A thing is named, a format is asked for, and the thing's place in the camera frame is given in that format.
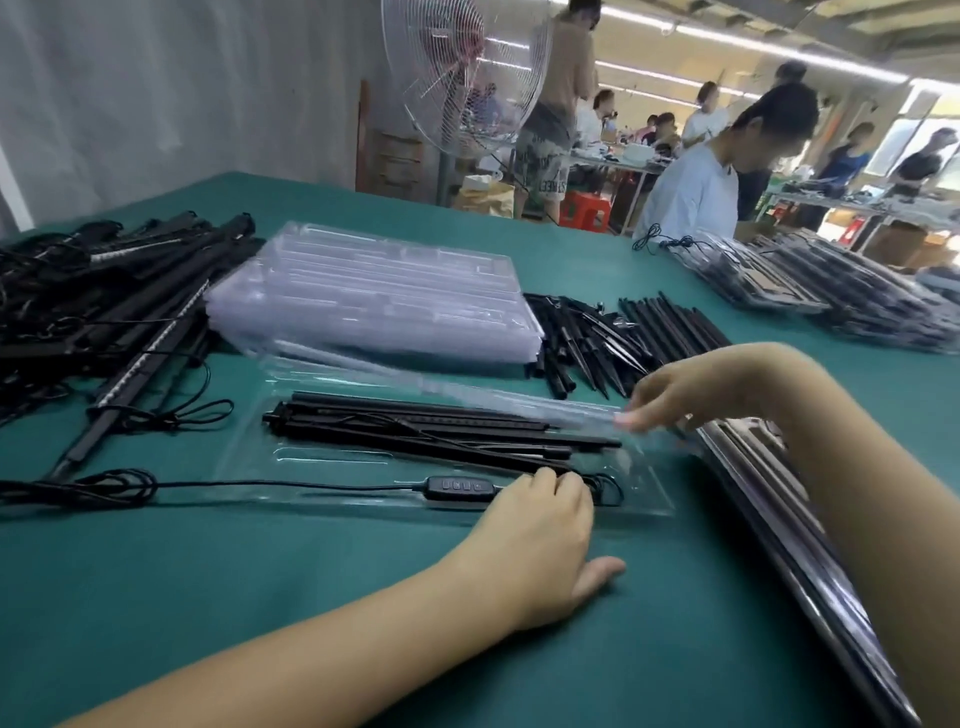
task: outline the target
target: fan grille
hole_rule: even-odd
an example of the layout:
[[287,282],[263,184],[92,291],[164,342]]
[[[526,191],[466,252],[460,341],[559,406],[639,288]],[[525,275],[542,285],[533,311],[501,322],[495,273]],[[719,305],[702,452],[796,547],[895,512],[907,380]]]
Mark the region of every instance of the fan grille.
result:
[[456,157],[516,133],[540,96],[550,0],[382,0],[391,71],[417,129]]

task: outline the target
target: green table surface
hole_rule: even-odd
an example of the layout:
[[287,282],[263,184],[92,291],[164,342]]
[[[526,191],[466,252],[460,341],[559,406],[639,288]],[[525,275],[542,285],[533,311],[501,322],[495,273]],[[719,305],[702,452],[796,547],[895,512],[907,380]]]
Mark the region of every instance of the green table surface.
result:
[[[873,348],[803,321],[734,310],[668,255],[635,253],[621,238],[242,174],[109,216],[130,226],[185,209],[214,222],[247,211],[266,235],[300,220],[509,255],[525,290],[588,302],[615,305],[621,296],[663,290],[702,308],[734,342],[780,340],[813,355],[930,469],[960,484],[956,359]],[[239,413],[248,411],[262,387],[254,364],[230,353],[209,361],[209,396],[232,397]],[[578,398],[591,395],[582,390]],[[210,433],[111,438],[91,469],[139,465],[161,479],[210,478],[241,418],[232,419]],[[42,475],[83,421],[74,402],[0,430],[0,475]],[[377,722],[869,723],[715,481],[687,460],[684,477],[664,484],[675,518],[595,535],[592,552],[629,565],[607,594],[567,624],[513,638],[455,669]],[[0,514],[0,723],[50,725],[385,587],[436,561],[465,533],[449,524],[229,505],[28,520]]]

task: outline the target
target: hand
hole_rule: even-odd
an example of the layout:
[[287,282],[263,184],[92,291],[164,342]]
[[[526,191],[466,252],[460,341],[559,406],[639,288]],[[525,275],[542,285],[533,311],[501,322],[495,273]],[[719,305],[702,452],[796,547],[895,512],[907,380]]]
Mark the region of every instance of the hand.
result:
[[720,418],[765,417],[769,374],[810,363],[783,344],[742,344],[667,364],[637,384],[616,422],[646,432],[676,424],[696,429]]
[[530,629],[569,617],[627,568],[611,556],[585,562],[592,528],[583,479],[540,468],[504,488],[447,560],[514,629]]

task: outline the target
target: fan stand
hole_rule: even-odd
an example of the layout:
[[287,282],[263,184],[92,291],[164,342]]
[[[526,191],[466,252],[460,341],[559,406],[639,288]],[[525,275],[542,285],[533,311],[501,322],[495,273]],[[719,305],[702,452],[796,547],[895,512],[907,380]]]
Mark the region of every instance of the fan stand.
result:
[[464,63],[457,65],[457,70],[450,75],[450,81],[446,85],[446,100],[444,101],[444,136],[441,139],[442,150],[440,152],[440,165],[437,169],[437,206],[446,207],[448,193],[450,168],[454,164],[454,157],[443,149],[450,148],[450,142],[453,135],[460,134],[460,125],[456,125],[454,130],[453,117],[456,115],[457,108],[457,89],[466,88],[467,66]]

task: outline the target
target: cardboard box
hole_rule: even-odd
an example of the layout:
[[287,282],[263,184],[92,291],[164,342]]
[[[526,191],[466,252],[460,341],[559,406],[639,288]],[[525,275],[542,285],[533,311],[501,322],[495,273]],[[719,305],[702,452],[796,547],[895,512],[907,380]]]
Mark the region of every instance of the cardboard box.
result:
[[883,265],[909,267],[911,259],[921,251],[925,240],[926,231],[895,222],[876,232],[863,250],[863,255]]

